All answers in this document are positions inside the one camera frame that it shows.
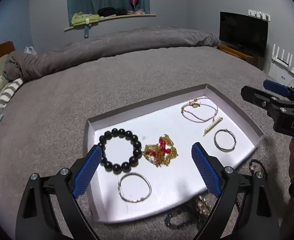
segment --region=black bead bracelet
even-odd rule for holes
[[[130,140],[131,144],[134,147],[133,156],[129,158],[129,162],[124,162],[121,166],[119,164],[113,165],[111,162],[107,160],[105,154],[105,144],[107,143],[107,140],[110,140],[111,138],[117,136],[119,136],[119,138],[125,137],[125,139],[128,141]],[[136,167],[138,165],[138,159],[142,157],[142,144],[140,141],[138,141],[138,136],[133,134],[131,131],[125,131],[124,129],[118,130],[117,128],[114,128],[111,131],[106,131],[104,135],[101,135],[99,137],[99,143],[97,145],[102,149],[103,152],[100,164],[104,166],[106,171],[113,171],[114,174],[120,174],[122,171],[130,172],[131,167]]]

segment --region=window sill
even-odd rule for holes
[[[108,20],[113,20],[113,19],[119,19],[119,18],[127,18],[127,17],[147,17],[147,16],[156,16],[156,14],[154,13],[151,13],[151,14],[131,14],[131,15],[120,15],[120,16],[112,16],[112,17],[105,17],[105,18],[102,18],[100,19],[97,23],[99,22],[103,22],[103,21],[108,21]],[[64,29],[64,32],[65,31],[68,31],[68,30],[71,30],[71,29],[74,29],[73,26],[71,27],[68,27],[68,28],[65,28]]]

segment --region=silver hoop bracelet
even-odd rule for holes
[[[130,175],[135,175],[135,176],[138,176],[140,178],[142,178],[148,185],[149,187],[149,193],[148,195],[146,195],[145,197],[142,197],[140,199],[133,199],[133,200],[130,200],[130,199],[126,199],[122,194],[121,194],[121,191],[120,191],[120,186],[121,186],[121,182],[124,178],[130,176]],[[139,173],[136,173],[136,172],[132,172],[132,173],[128,173],[126,175],[124,175],[123,177],[121,177],[120,181],[118,182],[118,192],[119,192],[119,195],[121,197],[122,200],[126,201],[126,202],[132,202],[132,203],[137,203],[137,202],[141,202],[141,201],[144,201],[145,199],[149,198],[150,194],[151,194],[151,185],[149,183],[149,181],[141,174]]]
[[[217,143],[217,141],[216,141],[216,135],[217,135],[217,133],[219,133],[219,132],[226,132],[226,133],[229,133],[232,137],[233,137],[233,139],[234,139],[234,146],[231,148],[231,149],[225,149],[225,148],[222,148],[222,147],[220,147],[219,146],[219,144]],[[231,132],[231,131],[229,131],[229,130],[227,130],[227,129],[220,129],[220,130],[218,130],[216,133],[215,133],[215,136],[214,136],[214,143],[215,143],[215,146],[219,149],[219,150],[221,150],[221,151],[223,151],[223,152],[231,152],[231,151],[233,151],[234,149],[235,149],[235,146],[236,146],[236,137],[234,136],[234,134]]]

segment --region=gray duvet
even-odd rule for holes
[[[4,73],[9,80],[34,80],[79,64],[132,51],[218,44],[218,37],[201,31],[174,27],[148,27],[72,42],[38,55],[13,51]]]
[[[251,117],[266,135],[251,158],[262,161],[277,210],[289,198],[289,136],[272,129],[266,111],[242,100],[244,85],[263,89],[268,76],[239,58],[207,46],[149,49],[102,57],[24,84],[4,109],[0,122],[0,224],[11,236],[29,176],[56,174],[82,157],[88,118],[165,93],[208,83]],[[249,174],[247,160],[239,170]],[[214,204],[212,195],[207,197]],[[57,220],[70,236],[57,201]],[[91,218],[87,197],[79,205],[101,239],[192,239],[196,226],[170,230],[166,214],[120,225]],[[237,212],[226,228],[231,232]]]

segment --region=white box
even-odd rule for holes
[[[271,62],[268,75],[279,84],[294,88],[294,74],[277,62]]]
[[[186,113],[185,118],[181,113],[181,106],[204,95],[218,104],[216,118],[223,117],[223,121],[203,137],[203,131],[211,121],[199,123],[199,120]],[[202,103],[215,106],[208,99]],[[189,110],[203,118],[214,113],[208,106],[190,108]],[[128,203],[120,198],[118,181],[124,173],[115,175],[106,172],[99,165],[87,189],[87,197],[94,219],[104,223],[126,222],[152,216],[204,192],[206,186],[191,158],[191,146],[195,142],[200,142],[207,153],[217,157],[223,166],[237,168],[252,154],[264,136],[238,106],[208,84],[151,98],[88,119],[84,131],[83,154],[86,155],[98,143],[100,135],[114,127],[131,130],[136,134],[142,143],[142,150],[146,144],[156,144],[159,136],[168,134],[175,143],[178,157],[171,160],[168,167],[157,168],[142,156],[139,165],[132,168],[132,172],[145,176],[152,188],[151,196],[140,203]],[[234,133],[237,140],[235,149],[229,153],[218,150],[213,141],[215,132],[226,128]],[[227,133],[218,134],[217,141],[222,147],[233,145],[233,139]],[[105,152],[108,160],[121,165],[132,156],[132,150],[129,141],[117,137],[108,140]],[[135,176],[124,179],[122,190],[129,199],[140,198],[148,193],[146,183]]]

